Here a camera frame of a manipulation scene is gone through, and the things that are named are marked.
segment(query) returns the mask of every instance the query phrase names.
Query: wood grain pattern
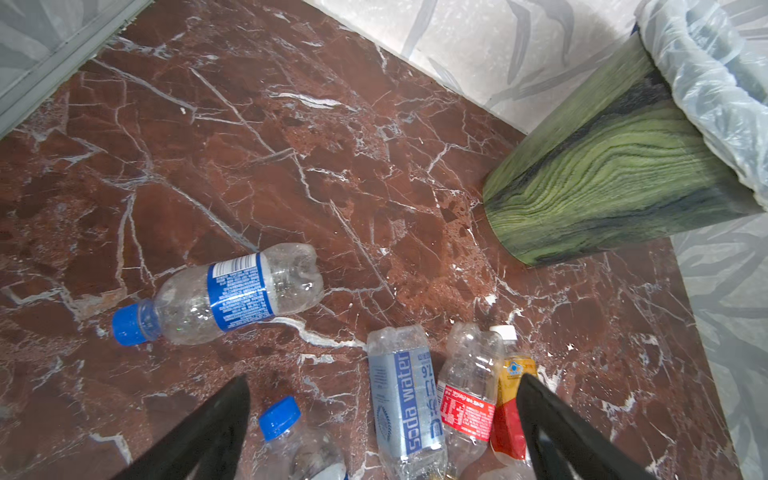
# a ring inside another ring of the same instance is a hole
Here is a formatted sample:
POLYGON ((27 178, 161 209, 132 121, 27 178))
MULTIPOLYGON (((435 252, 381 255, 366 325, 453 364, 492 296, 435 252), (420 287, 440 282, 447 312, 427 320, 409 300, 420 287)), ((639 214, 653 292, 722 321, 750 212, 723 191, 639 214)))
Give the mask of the wood grain pattern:
POLYGON ((489 176, 483 197, 497 237, 528 265, 760 211, 637 35, 489 176))

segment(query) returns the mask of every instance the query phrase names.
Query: yellow and red bottle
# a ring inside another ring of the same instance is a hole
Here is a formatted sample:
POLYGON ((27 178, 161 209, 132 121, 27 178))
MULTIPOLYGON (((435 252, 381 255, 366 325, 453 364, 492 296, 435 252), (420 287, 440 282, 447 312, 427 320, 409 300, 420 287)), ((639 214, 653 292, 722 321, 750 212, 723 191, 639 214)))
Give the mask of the yellow and red bottle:
POLYGON ((518 387, 523 373, 536 375, 536 362, 517 348, 518 336, 512 325, 490 328, 504 340, 504 369, 498 377, 496 411, 491 429, 491 448, 505 465, 525 460, 525 434, 518 414, 518 387))

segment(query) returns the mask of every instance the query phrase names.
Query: red marble floor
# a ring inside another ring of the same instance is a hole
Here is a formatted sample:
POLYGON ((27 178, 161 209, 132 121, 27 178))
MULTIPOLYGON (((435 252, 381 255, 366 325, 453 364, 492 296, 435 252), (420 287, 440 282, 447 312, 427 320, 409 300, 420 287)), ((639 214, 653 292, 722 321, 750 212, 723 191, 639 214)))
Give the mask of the red marble floor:
MULTIPOLYGON (((485 221, 522 139, 292 0, 157 0, 2 140, 0 477, 109 478, 232 376, 383 478, 363 342, 512 319, 541 376, 661 478, 739 478, 667 240, 528 269, 485 221), (119 346, 187 265, 313 244, 321 306, 202 346, 119 346)), ((239 478, 263 459, 252 423, 239 478)), ((474 478, 496 465, 468 469, 474 478)))

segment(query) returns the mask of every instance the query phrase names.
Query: soda water bottle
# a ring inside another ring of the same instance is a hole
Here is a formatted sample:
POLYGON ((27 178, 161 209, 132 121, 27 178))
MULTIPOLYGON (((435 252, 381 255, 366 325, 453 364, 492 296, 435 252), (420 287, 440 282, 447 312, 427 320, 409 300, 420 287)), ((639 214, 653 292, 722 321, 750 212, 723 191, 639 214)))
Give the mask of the soda water bottle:
POLYGON ((391 480, 442 480, 445 439, 424 329, 401 326, 368 335, 379 459, 391 480))
POLYGON ((328 432, 304 422, 292 396, 269 407, 259 428, 270 457, 265 479, 347 480, 341 450, 328 432))
POLYGON ((298 313, 323 298, 323 277, 311 245, 280 243, 245 257, 192 266, 169 278, 154 300, 114 313, 121 345, 157 340, 197 345, 275 315, 298 313))
POLYGON ((488 448, 496 410, 502 338, 480 332, 473 323, 456 323, 448 337, 450 357, 440 371, 440 414, 448 446, 446 478, 458 479, 488 448))
POLYGON ((490 330, 502 336, 505 348, 504 369, 498 379, 491 448, 501 463, 523 468, 521 464, 526 459, 526 444, 517 396, 523 374, 536 375, 536 362, 518 351, 518 335, 513 325, 492 326, 490 330))

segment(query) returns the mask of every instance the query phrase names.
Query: trash bag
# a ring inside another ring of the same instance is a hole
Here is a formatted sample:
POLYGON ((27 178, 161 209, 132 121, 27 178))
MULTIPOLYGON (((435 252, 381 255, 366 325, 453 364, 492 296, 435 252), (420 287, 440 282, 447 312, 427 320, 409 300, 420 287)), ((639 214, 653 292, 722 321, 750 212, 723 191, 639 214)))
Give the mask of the trash bag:
POLYGON ((638 24, 677 106, 768 210, 768 58, 713 0, 650 0, 638 24))

